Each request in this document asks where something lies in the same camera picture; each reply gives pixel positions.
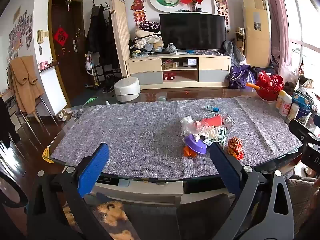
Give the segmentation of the beige standing air conditioner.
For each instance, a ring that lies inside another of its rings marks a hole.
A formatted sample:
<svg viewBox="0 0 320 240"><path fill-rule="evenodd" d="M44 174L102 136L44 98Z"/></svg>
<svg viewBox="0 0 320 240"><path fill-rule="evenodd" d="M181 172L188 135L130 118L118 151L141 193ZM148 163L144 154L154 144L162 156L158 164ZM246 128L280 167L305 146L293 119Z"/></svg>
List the beige standing air conditioner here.
<svg viewBox="0 0 320 240"><path fill-rule="evenodd" d="M245 57L252 67L266 68L271 57L271 18L268 0L243 0Z"/></svg>

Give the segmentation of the purple plastic bowl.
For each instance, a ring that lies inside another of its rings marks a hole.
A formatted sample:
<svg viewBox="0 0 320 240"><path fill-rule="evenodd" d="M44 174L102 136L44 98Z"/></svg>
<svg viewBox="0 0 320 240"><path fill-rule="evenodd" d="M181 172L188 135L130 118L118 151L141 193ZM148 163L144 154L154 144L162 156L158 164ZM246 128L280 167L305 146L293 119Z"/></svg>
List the purple plastic bowl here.
<svg viewBox="0 0 320 240"><path fill-rule="evenodd" d="M207 153L207 145L201 139L196 141L195 137L192 134L185 137L184 142L186 146L188 146L191 150L198 154Z"/></svg>

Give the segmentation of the purple bag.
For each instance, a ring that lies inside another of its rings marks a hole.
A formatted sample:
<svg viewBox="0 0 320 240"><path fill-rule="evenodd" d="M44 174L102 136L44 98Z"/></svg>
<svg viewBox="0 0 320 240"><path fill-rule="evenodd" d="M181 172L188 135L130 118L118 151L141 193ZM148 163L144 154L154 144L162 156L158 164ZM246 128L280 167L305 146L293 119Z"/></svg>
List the purple bag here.
<svg viewBox="0 0 320 240"><path fill-rule="evenodd" d="M249 89L247 83L255 84L254 74L251 72L251 66L241 64L240 66L231 66L231 72L227 76L229 81L228 88L231 89Z"/></svg>

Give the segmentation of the brown coat on chair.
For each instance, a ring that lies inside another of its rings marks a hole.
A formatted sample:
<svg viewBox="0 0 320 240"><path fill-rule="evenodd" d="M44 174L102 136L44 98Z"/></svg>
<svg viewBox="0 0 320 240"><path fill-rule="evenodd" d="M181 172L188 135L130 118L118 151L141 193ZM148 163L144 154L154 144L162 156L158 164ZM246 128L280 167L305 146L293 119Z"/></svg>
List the brown coat on chair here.
<svg viewBox="0 0 320 240"><path fill-rule="evenodd" d="M15 94L19 110L32 114L36 110L36 99L44 89L35 72L34 57L16 57L9 64L9 86Z"/></svg>

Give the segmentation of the blue capped small bottle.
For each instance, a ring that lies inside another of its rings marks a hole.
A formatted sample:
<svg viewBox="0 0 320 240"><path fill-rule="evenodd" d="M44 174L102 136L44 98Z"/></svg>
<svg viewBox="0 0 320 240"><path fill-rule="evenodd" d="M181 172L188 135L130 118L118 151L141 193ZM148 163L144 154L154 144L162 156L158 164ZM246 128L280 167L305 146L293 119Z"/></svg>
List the blue capped small bottle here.
<svg viewBox="0 0 320 240"><path fill-rule="evenodd" d="M210 112L219 112L219 108L214 106L206 106L205 109Z"/></svg>

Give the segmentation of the orange paper piece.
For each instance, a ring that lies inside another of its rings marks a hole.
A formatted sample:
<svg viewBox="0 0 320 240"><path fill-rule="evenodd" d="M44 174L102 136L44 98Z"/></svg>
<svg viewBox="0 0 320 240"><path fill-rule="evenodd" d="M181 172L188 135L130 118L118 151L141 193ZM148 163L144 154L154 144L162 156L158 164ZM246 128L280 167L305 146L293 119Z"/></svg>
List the orange paper piece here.
<svg viewBox="0 0 320 240"><path fill-rule="evenodd" d="M197 156L197 153L195 151L193 151L190 147L185 146L183 148L183 155L185 157L195 158Z"/></svg>

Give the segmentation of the red pink tube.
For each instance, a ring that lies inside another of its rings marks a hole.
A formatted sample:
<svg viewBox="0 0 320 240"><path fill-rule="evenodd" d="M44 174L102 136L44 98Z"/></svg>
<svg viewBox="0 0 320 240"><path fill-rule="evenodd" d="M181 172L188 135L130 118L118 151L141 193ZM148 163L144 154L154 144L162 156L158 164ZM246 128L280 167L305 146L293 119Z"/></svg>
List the red pink tube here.
<svg viewBox="0 0 320 240"><path fill-rule="evenodd" d="M219 127L222 125L222 118L220 115L215 115L211 118L204 118L201 121L195 121L195 126L214 126Z"/></svg>

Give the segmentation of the beige TV cabinet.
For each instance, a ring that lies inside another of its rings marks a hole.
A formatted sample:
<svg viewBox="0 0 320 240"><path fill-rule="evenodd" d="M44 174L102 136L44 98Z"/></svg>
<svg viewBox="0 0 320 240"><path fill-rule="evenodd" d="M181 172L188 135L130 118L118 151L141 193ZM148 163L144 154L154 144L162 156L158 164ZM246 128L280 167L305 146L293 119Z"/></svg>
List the beige TV cabinet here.
<svg viewBox="0 0 320 240"><path fill-rule="evenodd" d="M128 77L136 77L140 88L227 87L231 58L226 55L161 54L132 57L126 61Z"/></svg>

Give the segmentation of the pile of clothes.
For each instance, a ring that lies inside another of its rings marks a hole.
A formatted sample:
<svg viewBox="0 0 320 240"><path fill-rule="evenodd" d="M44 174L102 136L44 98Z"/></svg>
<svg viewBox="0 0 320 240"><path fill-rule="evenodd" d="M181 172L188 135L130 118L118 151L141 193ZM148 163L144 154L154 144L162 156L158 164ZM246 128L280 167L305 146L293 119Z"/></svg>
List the pile of clothes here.
<svg viewBox="0 0 320 240"><path fill-rule="evenodd" d="M135 38L129 41L132 57L144 57L164 50L160 23L145 21L135 29Z"/></svg>

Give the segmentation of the dark wooden door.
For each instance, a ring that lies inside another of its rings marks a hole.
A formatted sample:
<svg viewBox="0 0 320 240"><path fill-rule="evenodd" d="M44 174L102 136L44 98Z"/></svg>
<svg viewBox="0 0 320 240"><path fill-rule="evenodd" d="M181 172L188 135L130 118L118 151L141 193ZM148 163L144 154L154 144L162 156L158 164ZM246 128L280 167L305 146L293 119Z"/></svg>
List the dark wooden door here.
<svg viewBox="0 0 320 240"><path fill-rule="evenodd" d="M72 105L91 80L85 70L82 0L49 0L49 42L63 95Z"/></svg>

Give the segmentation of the black television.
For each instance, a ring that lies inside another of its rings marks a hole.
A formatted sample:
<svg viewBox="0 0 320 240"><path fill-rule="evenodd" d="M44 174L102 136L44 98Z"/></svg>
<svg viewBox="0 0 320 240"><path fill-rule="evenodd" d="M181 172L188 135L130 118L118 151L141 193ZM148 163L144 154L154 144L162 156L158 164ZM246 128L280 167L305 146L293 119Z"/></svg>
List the black television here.
<svg viewBox="0 0 320 240"><path fill-rule="evenodd" d="M226 40L225 18L218 15L175 12L159 16L164 45L177 49L220 49Z"/></svg>

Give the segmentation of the white round stool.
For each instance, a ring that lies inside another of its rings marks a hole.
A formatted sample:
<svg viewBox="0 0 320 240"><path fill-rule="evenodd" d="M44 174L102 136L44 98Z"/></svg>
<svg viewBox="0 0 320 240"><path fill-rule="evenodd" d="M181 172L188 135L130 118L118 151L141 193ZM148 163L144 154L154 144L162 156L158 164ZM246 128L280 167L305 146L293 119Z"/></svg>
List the white round stool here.
<svg viewBox="0 0 320 240"><path fill-rule="evenodd" d="M126 77L114 84L114 92L119 102L135 100L140 95L140 84L137 77Z"/></svg>

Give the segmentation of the white tissue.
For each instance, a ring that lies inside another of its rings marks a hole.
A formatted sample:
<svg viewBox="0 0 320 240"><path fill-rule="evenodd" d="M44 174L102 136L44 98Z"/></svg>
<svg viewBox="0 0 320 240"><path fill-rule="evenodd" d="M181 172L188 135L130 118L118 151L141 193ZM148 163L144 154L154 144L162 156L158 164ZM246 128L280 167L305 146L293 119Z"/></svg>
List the white tissue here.
<svg viewBox="0 0 320 240"><path fill-rule="evenodd" d="M191 116L186 116L180 120L181 124L181 136L188 136L196 133L195 122Z"/></svg>

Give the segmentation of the grey woven table cloth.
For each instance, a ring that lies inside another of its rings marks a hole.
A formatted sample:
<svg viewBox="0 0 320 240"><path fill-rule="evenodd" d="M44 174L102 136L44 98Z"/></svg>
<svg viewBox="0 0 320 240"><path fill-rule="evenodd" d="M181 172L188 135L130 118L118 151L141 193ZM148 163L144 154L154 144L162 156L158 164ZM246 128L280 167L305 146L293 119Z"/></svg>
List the grey woven table cloth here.
<svg viewBox="0 0 320 240"><path fill-rule="evenodd" d="M183 154L181 120L211 117L206 106L230 116L234 127L226 137L242 141L241 163L257 166L285 155L300 141L273 106L257 98L239 96L203 100L154 101L89 107L58 144L52 158L77 165L101 143L110 157L103 172L132 178L189 179L214 176L208 154Z"/></svg>

